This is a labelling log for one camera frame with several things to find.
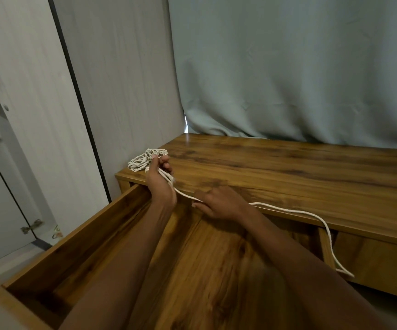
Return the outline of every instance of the cord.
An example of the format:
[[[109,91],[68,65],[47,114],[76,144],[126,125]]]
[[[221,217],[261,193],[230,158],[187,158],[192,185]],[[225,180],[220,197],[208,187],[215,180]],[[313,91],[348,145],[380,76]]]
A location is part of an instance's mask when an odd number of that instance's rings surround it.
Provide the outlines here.
[[[131,161],[128,162],[128,168],[133,171],[133,172],[137,172],[140,170],[145,169],[145,172],[147,172],[150,169],[150,163],[151,163],[151,157],[152,155],[157,155],[157,156],[163,156],[163,155],[168,155],[168,151],[166,149],[147,149],[145,151],[145,153],[135,157],[134,159],[132,159]],[[178,189],[176,189],[174,187],[174,183],[175,183],[175,178],[173,176],[171,176],[168,172],[163,171],[162,169],[159,168],[159,173],[162,175],[163,178],[165,178],[165,180],[172,185],[172,187],[174,188],[174,190],[178,193],[181,194],[182,196],[195,200],[195,201],[199,201],[202,202],[200,199],[197,199],[195,197],[189,196],[187,194],[184,194],[183,192],[179,191]],[[314,218],[318,219],[320,222],[322,222],[322,224],[324,225],[326,231],[327,231],[327,235],[328,235],[328,240],[330,242],[330,250],[331,253],[333,254],[333,258],[334,261],[336,262],[336,264],[340,267],[340,269],[336,269],[337,272],[341,272],[341,273],[345,273],[346,275],[349,275],[350,277],[354,278],[354,274],[351,273],[350,271],[348,271],[344,266],[342,266],[342,264],[338,261],[338,259],[336,258],[336,256],[334,255],[333,252],[333,242],[331,239],[331,233],[330,233],[330,229],[328,228],[327,222],[325,222],[324,219],[322,219],[320,216],[317,216],[316,214],[310,213],[310,212],[306,212],[306,211],[299,211],[299,210],[295,210],[295,209],[283,209],[282,207],[278,207],[278,206],[274,206],[274,205],[269,205],[263,202],[251,202],[249,203],[249,205],[252,206],[266,206],[272,209],[276,209],[278,211],[283,211],[283,212],[287,212],[287,213],[300,213],[300,214],[306,214],[306,215],[310,215],[313,216]]]

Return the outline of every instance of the rope strand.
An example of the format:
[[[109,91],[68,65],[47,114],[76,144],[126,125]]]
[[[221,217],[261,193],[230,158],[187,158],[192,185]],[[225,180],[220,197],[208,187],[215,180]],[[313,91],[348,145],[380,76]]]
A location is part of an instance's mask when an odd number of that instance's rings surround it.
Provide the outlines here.
[[[145,151],[145,153],[135,157],[134,159],[132,159],[131,161],[128,162],[128,168],[131,171],[137,172],[140,170],[145,169],[145,172],[147,172],[150,169],[150,163],[151,163],[151,157],[152,155],[157,155],[157,156],[163,156],[163,155],[168,155],[168,151],[166,149],[147,149]],[[174,188],[174,190],[178,193],[181,194],[182,196],[195,200],[195,201],[199,201],[201,202],[200,199],[197,199],[195,197],[189,196],[187,194],[184,194],[183,192],[179,191],[178,189],[176,189],[174,187],[174,183],[175,183],[175,178],[173,176],[171,176],[168,172],[163,171],[162,169],[159,168],[159,173],[162,175],[162,177],[169,183],[172,185],[172,187]],[[327,222],[325,222],[324,219],[322,219],[320,216],[317,216],[316,214],[310,213],[310,212],[306,212],[306,211],[299,211],[299,210],[295,210],[295,209],[283,209],[282,207],[278,207],[278,206],[274,206],[274,205],[269,205],[269,204],[265,204],[263,202],[251,202],[249,203],[252,206],[265,206],[265,207],[269,207],[272,209],[276,209],[278,211],[283,211],[283,212],[287,212],[287,213],[300,213],[300,214],[306,214],[309,216],[313,216],[314,218],[318,219],[320,222],[322,222],[322,224],[324,225],[325,229],[327,230],[327,235],[328,235],[328,240],[330,242],[330,250],[331,253],[333,254],[333,258],[334,261],[336,262],[336,264],[340,267],[340,269],[336,269],[337,272],[341,272],[341,273],[345,273],[346,275],[349,275],[350,277],[354,278],[354,274],[351,273],[350,271],[348,271],[344,266],[342,266],[342,264],[338,261],[338,259],[336,258],[336,256],[334,255],[333,252],[333,242],[331,239],[331,233],[330,233],[330,229],[328,228]]]

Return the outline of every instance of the person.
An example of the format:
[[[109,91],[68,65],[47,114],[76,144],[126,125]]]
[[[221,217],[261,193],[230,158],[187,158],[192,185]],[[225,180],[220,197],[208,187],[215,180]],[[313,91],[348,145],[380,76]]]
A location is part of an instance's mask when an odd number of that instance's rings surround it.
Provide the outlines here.
[[[127,326],[152,255],[177,203],[157,168],[172,173],[168,156],[153,156],[146,183],[151,205],[118,254],[76,303],[60,329]],[[319,329],[389,329],[377,311],[334,270],[283,233],[230,187],[197,191],[194,202],[211,219],[233,220],[260,244]]]

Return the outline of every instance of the gray-green curtain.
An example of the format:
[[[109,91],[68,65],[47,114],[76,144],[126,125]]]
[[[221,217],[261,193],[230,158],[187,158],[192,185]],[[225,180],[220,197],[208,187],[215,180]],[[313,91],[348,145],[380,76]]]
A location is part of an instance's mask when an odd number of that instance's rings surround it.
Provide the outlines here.
[[[397,0],[169,0],[190,132],[397,148]]]

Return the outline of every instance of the white rope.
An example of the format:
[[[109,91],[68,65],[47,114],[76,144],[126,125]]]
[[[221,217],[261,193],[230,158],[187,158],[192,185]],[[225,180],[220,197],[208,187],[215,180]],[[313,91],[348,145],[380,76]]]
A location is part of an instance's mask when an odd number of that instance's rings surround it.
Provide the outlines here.
[[[151,163],[152,155],[157,155],[157,156],[168,155],[168,151],[166,149],[147,149],[145,151],[145,153],[143,153],[142,155],[139,155],[139,156],[133,158],[131,161],[129,161],[128,162],[128,168],[131,171],[134,171],[134,172],[137,172],[137,171],[140,171],[140,170],[143,170],[143,169],[145,169],[145,172],[147,172],[150,169],[150,163]],[[174,190],[178,194],[181,194],[182,196],[184,196],[186,198],[202,202],[200,199],[197,199],[197,198],[192,197],[192,196],[188,196],[187,194],[184,194],[183,192],[181,192],[178,189],[176,189],[174,187],[175,178],[173,176],[171,176],[168,172],[163,171],[162,169],[159,168],[159,173],[162,175],[163,178],[166,179],[166,181],[169,184],[172,185],[172,187],[174,188]],[[266,206],[266,207],[270,207],[272,209],[276,209],[278,211],[283,211],[283,212],[288,212],[288,213],[306,214],[306,215],[310,215],[310,216],[313,216],[313,217],[317,218],[320,222],[322,222],[322,224],[324,225],[325,229],[327,230],[328,240],[330,242],[331,253],[333,254],[334,261],[340,267],[340,269],[336,269],[336,271],[337,272],[341,272],[341,273],[345,273],[346,275],[349,275],[350,277],[354,278],[354,274],[351,273],[350,271],[348,271],[344,266],[342,266],[342,264],[338,261],[338,259],[334,255],[333,242],[332,242],[332,239],[331,239],[330,229],[328,228],[327,222],[325,222],[325,220],[322,219],[320,216],[317,216],[316,214],[313,214],[313,213],[310,213],[310,212],[306,212],[306,211],[299,211],[299,210],[295,210],[295,209],[283,209],[282,207],[265,204],[263,202],[251,202],[249,204],[252,205],[252,206],[257,206],[257,205]]]

